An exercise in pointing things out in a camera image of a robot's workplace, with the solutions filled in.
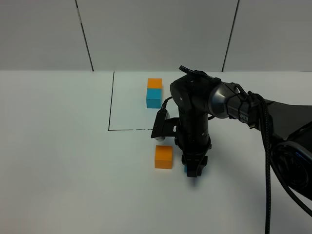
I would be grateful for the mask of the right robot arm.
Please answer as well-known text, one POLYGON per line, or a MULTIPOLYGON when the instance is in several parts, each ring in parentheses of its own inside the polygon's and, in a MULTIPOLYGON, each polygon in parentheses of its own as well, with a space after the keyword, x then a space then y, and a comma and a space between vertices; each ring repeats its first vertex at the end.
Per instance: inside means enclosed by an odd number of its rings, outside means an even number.
MULTIPOLYGON (((201 174, 211 147, 208 115, 237 119, 264 130, 260 99, 236 83, 226 83, 202 71, 182 68, 185 75, 170 85, 178 106, 176 144, 183 151, 187 175, 201 174)), ((265 100, 269 125, 269 155, 275 174, 306 198, 312 196, 312 108, 265 100)))

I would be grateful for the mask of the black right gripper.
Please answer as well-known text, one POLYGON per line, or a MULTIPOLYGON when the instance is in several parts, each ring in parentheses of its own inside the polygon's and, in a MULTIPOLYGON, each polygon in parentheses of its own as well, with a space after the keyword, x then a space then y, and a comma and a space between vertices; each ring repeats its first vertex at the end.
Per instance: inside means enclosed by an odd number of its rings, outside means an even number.
POLYGON ((187 177, 201 176, 202 168, 208 163, 206 153, 211 149, 208 121, 208 117, 179 118, 175 144, 182 151, 181 161, 187 177))

